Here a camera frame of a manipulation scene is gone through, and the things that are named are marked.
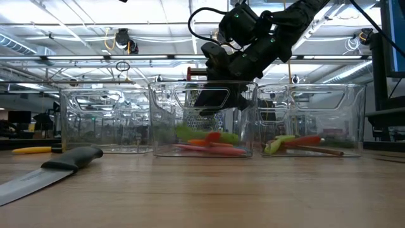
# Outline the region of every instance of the clear plastic bin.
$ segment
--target clear plastic bin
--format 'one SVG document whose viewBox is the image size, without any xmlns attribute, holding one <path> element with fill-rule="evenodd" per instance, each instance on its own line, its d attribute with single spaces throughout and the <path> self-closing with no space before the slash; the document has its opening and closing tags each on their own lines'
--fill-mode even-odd
<svg viewBox="0 0 405 228">
<path fill-rule="evenodd" d="M 154 154 L 252 156 L 256 93 L 257 84 L 252 82 L 149 84 Z"/>
<path fill-rule="evenodd" d="M 257 114 L 264 156 L 361 155 L 363 85 L 263 85 L 258 88 Z M 279 144 L 280 136 L 290 137 Z"/>
<path fill-rule="evenodd" d="M 105 153 L 152 151 L 147 89 L 63 89 L 60 94 L 64 150 L 90 145 Z"/>
</svg>

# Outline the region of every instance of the table surface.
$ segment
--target table surface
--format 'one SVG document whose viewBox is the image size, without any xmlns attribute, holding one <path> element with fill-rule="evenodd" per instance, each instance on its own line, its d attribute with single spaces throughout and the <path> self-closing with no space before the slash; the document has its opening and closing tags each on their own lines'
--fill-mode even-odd
<svg viewBox="0 0 405 228">
<path fill-rule="evenodd" d="M 0 152 L 0 184 L 51 156 Z M 0 207 L 0 227 L 403 228 L 405 158 L 398 156 L 104 155 Z"/>
</svg>

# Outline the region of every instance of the black knife handle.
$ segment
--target black knife handle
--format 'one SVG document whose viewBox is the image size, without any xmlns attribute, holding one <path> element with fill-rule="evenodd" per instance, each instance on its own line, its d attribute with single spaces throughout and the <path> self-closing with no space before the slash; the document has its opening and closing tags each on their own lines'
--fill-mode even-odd
<svg viewBox="0 0 405 228">
<path fill-rule="evenodd" d="M 77 172 L 88 165 L 93 159 L 103 156 L 103 151 L 90 146 L 68 150 L 57 158 L 53 158 L 41 165 L 41 168 L 57 168 Z"/>
</svg>

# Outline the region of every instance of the kitchen knife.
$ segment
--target kitchen knife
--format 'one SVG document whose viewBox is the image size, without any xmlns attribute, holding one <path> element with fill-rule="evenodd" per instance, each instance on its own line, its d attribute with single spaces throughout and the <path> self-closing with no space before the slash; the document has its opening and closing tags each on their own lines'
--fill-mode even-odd
<svg viewBox="0 0 405 228">
<path fill-rule="evenodd" d="M 0 185 L 0 206 L 18 200 L 64 177 L 76 173 L 103 151 L 93 147 L 79 147 L 43 163 L 40 169 Z"/>
</svg>

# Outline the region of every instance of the wooden table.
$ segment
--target wooden table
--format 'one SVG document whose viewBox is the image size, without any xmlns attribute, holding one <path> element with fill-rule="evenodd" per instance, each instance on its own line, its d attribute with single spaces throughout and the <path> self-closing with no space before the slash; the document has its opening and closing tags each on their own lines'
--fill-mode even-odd
<svg viewBox="0 0 405 228">
<path fill-rule="evenodd" d="M 50 156 L 0 153 L 0 183 Z M 0 207 L 0 227 L 403 228 L 405 165 L 374 158 L 105 155 Z"/>
</svg>

